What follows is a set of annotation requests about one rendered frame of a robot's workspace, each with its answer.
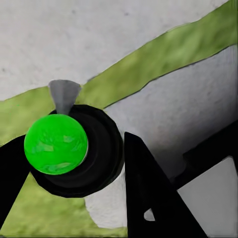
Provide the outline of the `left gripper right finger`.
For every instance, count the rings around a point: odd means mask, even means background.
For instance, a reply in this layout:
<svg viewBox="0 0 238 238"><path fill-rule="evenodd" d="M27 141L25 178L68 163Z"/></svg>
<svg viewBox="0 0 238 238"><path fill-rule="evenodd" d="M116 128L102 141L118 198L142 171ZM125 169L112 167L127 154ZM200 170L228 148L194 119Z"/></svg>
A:
<svg viewBox="0 0 238 238"><path fill-rule="evenodd" d="M144 141L124 133L128 238L208 238ZM155 221L144 218L138 167Z"/></svg>

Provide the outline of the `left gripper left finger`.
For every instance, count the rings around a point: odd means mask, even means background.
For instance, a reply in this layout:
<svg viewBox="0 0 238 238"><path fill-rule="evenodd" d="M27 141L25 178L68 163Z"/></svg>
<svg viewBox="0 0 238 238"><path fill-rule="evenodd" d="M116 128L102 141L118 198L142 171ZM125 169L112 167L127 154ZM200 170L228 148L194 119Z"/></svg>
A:
<svg viewBox="0 0 238 238"><path fill-rule="evenodd" d="M24 140L22 135L0 147L0 229L30 172Z"/></svg>

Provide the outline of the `insectifuge atomizer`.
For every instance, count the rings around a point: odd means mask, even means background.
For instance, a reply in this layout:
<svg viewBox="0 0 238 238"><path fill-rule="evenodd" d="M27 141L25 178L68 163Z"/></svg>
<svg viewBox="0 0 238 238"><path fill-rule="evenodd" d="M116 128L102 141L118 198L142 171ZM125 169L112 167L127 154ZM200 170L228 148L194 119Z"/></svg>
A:
<svg viewBox="0 0 238 238"><path fill-rule="evenodd" d="M56 109L25 135L30 172L52 195L84 198L124 174L124 140L103 110L74 105L80 84L60 79L48 87Z"/></svg>

